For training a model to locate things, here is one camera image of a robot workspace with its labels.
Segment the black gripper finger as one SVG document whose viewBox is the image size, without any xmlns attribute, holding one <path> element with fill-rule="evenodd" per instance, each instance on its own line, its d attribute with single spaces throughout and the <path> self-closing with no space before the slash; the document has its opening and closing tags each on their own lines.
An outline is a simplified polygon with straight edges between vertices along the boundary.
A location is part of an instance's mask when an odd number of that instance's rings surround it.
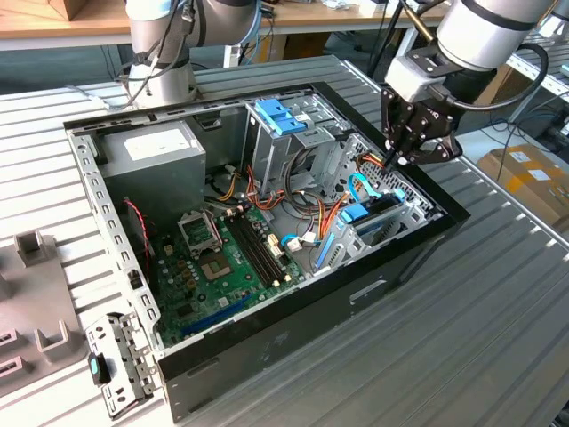
<svg viewBox="0 0 569 427">
<path fill-rule="evenodd" d="M 454 130 L 435 132 L 404 128 L 393 133 L 393 149 L 398 165 L 445 163 L 462 155 Z"/>
<path fill-rule="evenodd" d="M 401 98 L 392 88 L 381 89 L 381 129 L 386 137 L 384 169 L 391 169 L 396 163 L 405 126 L 412 114 L 412 105 Z"/>
</svg>

